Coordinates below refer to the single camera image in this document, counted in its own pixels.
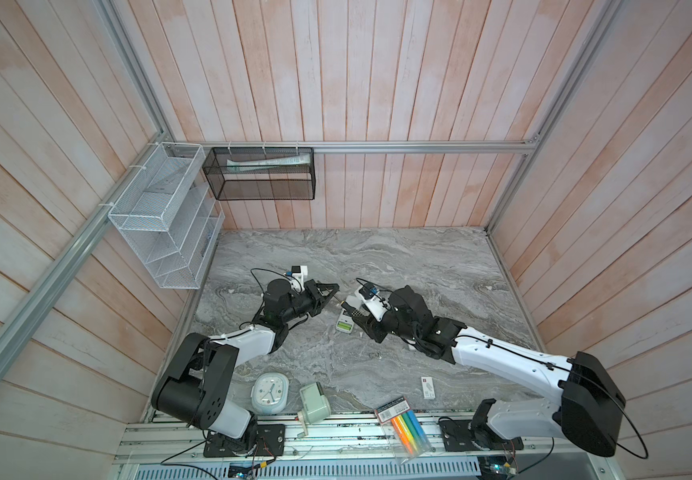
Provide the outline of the red white remote control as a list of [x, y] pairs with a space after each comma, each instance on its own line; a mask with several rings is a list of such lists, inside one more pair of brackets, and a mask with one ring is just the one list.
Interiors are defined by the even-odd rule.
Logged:
[[345, 311], [342, 311], [336, 320], [335, 328], [338, 332], [350, 334], [354, 330], [353, 319]]

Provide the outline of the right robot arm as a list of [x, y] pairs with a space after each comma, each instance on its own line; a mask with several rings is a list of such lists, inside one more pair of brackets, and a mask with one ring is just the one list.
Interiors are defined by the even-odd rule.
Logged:
[[341, 306], [376, 342], [395, 335], [431, 359], [484, 370], [536, 393], [527, 401], [482, 401], [470, 423], [477, 443], [560, 438], [599, 457], [616, 453], [626, 399], [595, 356], [553, 355], [496, 339], [434, 315], [409, 286], [386, 298], [363, 286]]

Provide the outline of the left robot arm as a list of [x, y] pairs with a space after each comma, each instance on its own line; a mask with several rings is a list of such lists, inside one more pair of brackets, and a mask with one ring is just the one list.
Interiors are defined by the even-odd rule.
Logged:
[[259, 309], [245, 328], [206, 336], [188, 334], [156, 383], [151, 405], [202, 431], [231, 440], [251, 436], [257, 420], [228, 400], [235, 367], [278, 350], [293, 321], [319, 315], [339, 291], [336, 283], [278, 278], [263, 292]]

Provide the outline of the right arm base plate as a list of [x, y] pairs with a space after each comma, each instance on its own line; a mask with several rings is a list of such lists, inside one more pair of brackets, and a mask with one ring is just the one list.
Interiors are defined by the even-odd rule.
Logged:
[[441, 416], [437, 420], [444, 448], [447, 452], [519, 451], [524, 449], [521, 437], [505, 439], [486, 424], [476, 425], [473, 420], [455, 420]]

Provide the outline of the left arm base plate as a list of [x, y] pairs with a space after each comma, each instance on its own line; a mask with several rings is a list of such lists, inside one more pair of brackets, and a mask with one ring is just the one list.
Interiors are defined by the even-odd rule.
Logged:
[[207, 435], [203, 456], [205, 458], [227, 458], [246, 456], [278, 457], [283, 455], [285, 443], [283, 424], [251, 423], [248, 430], [238, 439], [210, 431]]

